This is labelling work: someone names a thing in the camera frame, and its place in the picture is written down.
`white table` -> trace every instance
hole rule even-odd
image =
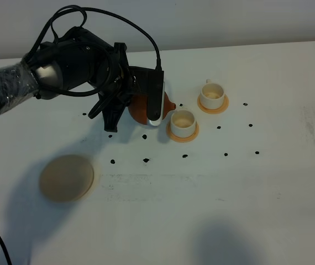
[[[109,138],[101,117],[82,115],[96,96],[30,99],[0,116],[0,234],[13,263],[315,264],[315,42],[161,58],[170,99],[197,117],[190,143],[169,140],[167,119],[151,129],[128,112]],[[128,59],[154,67],[155,54]],[[222,114],[197,106],[207,78],[229,97]],[[57,205],[38,177],[67,153],[90,157],[101,179],[85,199]]]

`cup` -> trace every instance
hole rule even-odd
[[[196,131],[196,118],[188,110],[179,110],[171,116],[171,132],[179,138],[187,138]]]
[[[218,109],[224,104],[224,89],[207,79],[207,83],[201,89],[200,101],[206,109]]]

